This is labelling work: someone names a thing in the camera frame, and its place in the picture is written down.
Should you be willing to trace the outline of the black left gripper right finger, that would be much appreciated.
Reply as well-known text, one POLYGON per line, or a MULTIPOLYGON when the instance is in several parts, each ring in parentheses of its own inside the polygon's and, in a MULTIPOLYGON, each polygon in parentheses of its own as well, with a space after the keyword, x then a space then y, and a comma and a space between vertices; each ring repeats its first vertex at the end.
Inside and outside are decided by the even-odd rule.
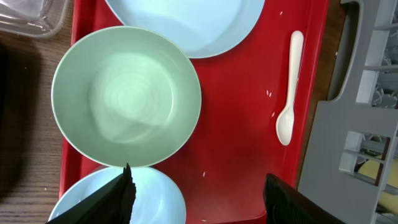
POLYGON ((344 224, 274 174, 266 175, 263 197, 267 224, 344 224))

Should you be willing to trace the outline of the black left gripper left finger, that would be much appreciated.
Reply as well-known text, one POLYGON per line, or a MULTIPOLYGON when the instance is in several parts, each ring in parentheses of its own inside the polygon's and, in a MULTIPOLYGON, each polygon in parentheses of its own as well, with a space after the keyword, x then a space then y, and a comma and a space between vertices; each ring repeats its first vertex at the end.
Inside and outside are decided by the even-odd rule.
POLYGON ((136 199, 136 185, 131 168, 126 165, 118 175, 96 192, 76 204, 48 224, 129 224, 136 199))

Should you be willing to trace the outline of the mint green bowl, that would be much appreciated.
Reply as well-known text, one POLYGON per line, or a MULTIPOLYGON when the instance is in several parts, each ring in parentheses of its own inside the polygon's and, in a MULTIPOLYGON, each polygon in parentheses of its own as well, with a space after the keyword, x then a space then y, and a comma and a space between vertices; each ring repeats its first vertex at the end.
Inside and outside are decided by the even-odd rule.
POLYGON ((114 26, 73 44, 59 62, 52 111, 65 139, 105 166, 145 167, 192 135, 201 86, 184 52, 147 29, 114 26))

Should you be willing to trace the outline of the large light blue plate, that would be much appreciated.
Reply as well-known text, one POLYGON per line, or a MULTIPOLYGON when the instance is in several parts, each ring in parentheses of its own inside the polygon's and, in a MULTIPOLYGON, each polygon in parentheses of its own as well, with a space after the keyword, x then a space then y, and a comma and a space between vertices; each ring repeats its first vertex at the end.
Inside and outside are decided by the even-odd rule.
POLYGON ((260 18, 265 0, 106 0, 125 26, 154 31, 190 58, 223 54, 240 44, 260 18))

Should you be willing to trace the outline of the white plastic spoon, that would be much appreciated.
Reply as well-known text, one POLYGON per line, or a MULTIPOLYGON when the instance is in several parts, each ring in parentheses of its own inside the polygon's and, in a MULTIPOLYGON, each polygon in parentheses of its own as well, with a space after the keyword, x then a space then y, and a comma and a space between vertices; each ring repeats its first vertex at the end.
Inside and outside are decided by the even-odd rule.
POLYGON ((277 138, 283 146, 288 146, 292 140, 295 120, 294 101, 299 79, 303 42, 303 34, 299 30, 295 30, 290 37, 286 103, 282 111, 279 113, 275 124, 277 138))

